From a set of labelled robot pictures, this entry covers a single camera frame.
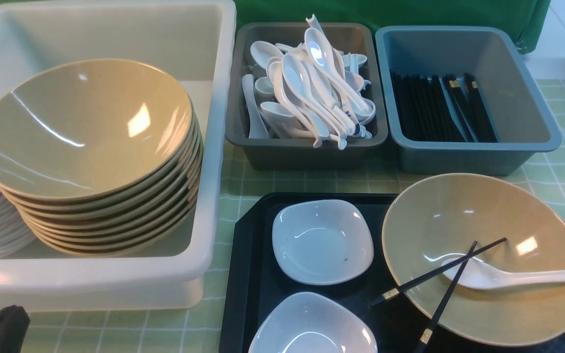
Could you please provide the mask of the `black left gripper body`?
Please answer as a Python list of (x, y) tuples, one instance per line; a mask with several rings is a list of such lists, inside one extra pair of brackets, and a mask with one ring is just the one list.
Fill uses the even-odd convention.
[(30, 317), (22, 306), (0, 310), (0, 353), (20, 353), (29, 325)]

